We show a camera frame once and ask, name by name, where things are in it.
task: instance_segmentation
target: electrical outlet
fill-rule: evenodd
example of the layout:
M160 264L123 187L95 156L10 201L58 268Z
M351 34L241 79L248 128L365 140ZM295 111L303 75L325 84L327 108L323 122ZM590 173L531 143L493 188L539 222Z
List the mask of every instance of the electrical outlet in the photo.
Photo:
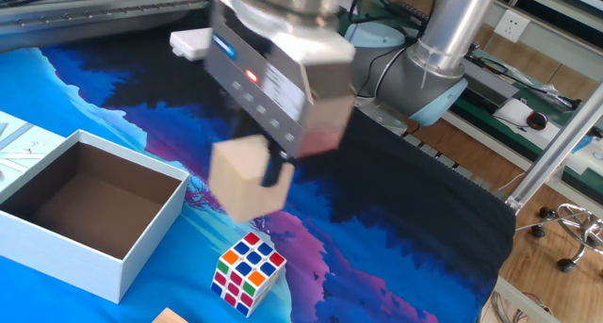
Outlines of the electrical outlet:
M507 40L517 42L529 23L529 18L508 9L498 22L494 32Z

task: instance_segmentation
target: blue label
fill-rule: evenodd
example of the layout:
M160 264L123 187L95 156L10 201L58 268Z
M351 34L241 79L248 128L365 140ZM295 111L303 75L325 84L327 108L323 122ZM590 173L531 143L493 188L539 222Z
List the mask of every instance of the blue label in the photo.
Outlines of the blue label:
M591 144L591 142L593 141L593 138L590 136L584 136L579 142L578 144L576 144L576 146L574 147L574 150L572 150L572 153L577 153L578 151L580 151L580 149L587 147L589 144Z
M232 59L236 59L235 48L232 47L226 40L224 40L224 38L218 36L218 34L211 35L211 38L212 40L214 40L214 43L216 43L216 45L218 45L218 47L222 49L224 54L228 55L228 57Z

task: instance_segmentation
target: white device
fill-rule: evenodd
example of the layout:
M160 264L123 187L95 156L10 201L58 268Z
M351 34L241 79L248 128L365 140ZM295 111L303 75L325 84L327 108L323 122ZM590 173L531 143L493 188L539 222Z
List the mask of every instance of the white device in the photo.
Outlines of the white device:
M494 117L507 125L513 132L529 140L531 143L544 150L560 131L560 128L549 122L545 129L534 130L528 127L526 120L533 110L516 99L510 99L503 105ZM578 174L591 169L603 176L603 141L585 137L574 151L565 158L565 166Z
M177 56L190 61L203 59L211 43L211 33L211 27L172 32L170 35L172 51Z

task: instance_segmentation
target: open box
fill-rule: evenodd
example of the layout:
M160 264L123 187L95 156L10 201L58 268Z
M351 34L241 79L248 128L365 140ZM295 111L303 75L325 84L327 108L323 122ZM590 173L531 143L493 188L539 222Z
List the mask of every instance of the open box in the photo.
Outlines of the open box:
M187 182L77 131L0 192L0 255L119 303L180 214Z

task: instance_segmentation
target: chair wheel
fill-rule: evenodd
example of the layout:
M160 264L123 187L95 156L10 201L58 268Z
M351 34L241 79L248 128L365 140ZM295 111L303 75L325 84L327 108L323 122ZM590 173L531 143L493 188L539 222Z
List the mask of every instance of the chair wheel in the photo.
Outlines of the chair wheel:
M561 272L570 272L576 266L569 258L563 258L557 262L557 267Z
M545 229L542 225L534 225L531 227L531 235L536 238L542 238L545 236Z
M541 207L540 211L538 212L538 217L540 218L552 218L553 216L555 216L555 211L547 208L546 206Z

